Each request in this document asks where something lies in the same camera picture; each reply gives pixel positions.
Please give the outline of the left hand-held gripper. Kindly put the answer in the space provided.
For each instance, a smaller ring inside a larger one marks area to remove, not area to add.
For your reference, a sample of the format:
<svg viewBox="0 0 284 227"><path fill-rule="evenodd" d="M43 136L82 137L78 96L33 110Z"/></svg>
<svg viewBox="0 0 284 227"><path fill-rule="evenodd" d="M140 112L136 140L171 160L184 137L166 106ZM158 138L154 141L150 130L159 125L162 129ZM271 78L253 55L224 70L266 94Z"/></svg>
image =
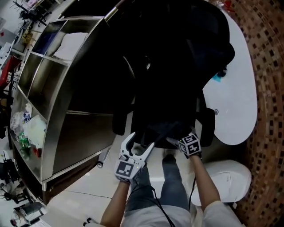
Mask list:
<svg viewBox="0 0 284 227"><path fill-rule="evenodd" d="M136 133L133 132L121 143L120 156L116 161L114 174L119 181L132 184L144 166L146 165L147 159L150 156L155 143L152 142L144 151L142 155L130 155L131 149L134 145L134 138Z"/></svg>

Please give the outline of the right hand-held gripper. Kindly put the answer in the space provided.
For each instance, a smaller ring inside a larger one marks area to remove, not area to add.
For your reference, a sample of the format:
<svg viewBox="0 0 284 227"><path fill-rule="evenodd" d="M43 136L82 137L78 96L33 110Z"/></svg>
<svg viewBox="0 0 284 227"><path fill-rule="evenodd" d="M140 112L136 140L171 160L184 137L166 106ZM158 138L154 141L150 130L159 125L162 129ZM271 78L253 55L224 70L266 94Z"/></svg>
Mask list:
<svg viewBox="0 0 284 227"><path fill-rule="evenodd" d="M190 133L188 136L178 141L179 150L184 153L186 158L198 156L201 158L201 145L196 134Z"/></svg>

